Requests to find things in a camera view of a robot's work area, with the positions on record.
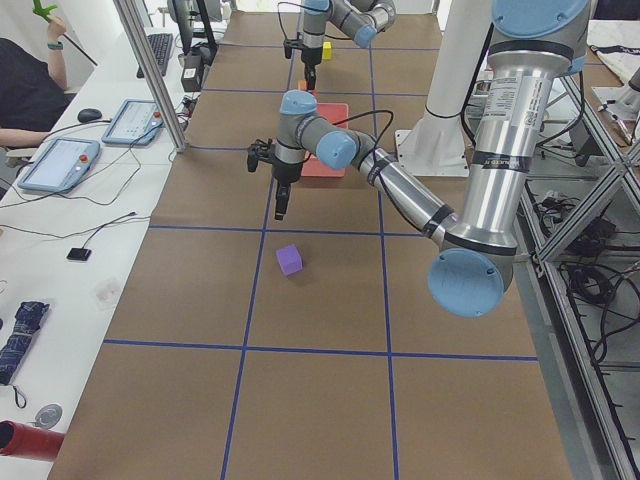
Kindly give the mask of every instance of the white desk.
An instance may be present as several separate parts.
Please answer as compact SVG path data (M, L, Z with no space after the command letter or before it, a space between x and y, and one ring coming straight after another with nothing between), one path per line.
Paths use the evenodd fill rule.
M184 96L178 50L174 48L164 77L176 106ZM123 35L74 98L55 129L77 123L76 115L83 108L97 108L108 119L127 98L152 99L145 80L136 79L137 68L133 52ZM99 140L106 126L79 127L60 135ZM138 168L130 153L118 159L125 150L103 145L90 174L108 168L78 185L68 195L86 196L101 203L111 201ZM147 217L162 192L171 168L169 157L173 150L164 129L147 147L135 148L140 170L108 206L98 206L83 199L50 197L2 208L22 202L10 189L0 202L0 224L66 235L99 226L131 211L137 212L139 217ZM25 198L37 197L21 193ZM57 403L63 408L63 417L53 430L65 432L68 429L148 223L148 220L134 220L102 229L87 245L93 253L86 263L68 261L66 255L71 247L80 247L90 233L57 240L0 227L4 230L0 236L0 280L7 282L0 294L0 317L4 320L0 344L6 343L21 302L38 300L51 304L40 332L12 380L26 395L28 405L23 410L18 409L13 389L0 388L0 416L3 420L32 422L41 407ZM98 299L98 291L107 292L106 300ZM44 479L51 465L0 457L0 476L21 480Z

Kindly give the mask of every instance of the tablet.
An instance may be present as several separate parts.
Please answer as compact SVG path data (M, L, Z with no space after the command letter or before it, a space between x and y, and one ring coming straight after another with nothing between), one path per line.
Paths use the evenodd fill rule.
M42 153L18 182L25 190L65 192L75 187L100 154L100 144L80 138L57 138Z
M125 100L102 136L107 145L148 145L162 127L153 100Z

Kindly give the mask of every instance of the computer mouse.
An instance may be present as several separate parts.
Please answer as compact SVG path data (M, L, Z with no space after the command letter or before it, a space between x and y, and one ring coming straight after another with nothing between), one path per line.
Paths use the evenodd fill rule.
M78 121L80 123L87 123L101 118L102 112L97 108L84 108L78 112Z

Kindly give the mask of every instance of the black keyboard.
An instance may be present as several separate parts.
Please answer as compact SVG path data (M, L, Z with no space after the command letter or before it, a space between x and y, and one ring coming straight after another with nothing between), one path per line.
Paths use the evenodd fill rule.
M160 67L160 73L162 73L162 76L164 77L167 73L169 58L171 57L173 34L152 33L151 35L147 35L147 38L149 39L149 45L151 45L151 50L153 50L153 54L155 55L156 61L158 62L158 67ZM136 77L144 78L142 68L138 67L138 73L136 74Z

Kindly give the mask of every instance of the umbrella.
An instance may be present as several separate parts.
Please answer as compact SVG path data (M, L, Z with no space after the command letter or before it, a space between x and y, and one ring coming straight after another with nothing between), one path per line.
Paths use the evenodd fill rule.
M0 350L0 385L9 385L20 360L27 353L33 335L40 330L40 321L49 304L22 302L16 313L16 323L7 344Z

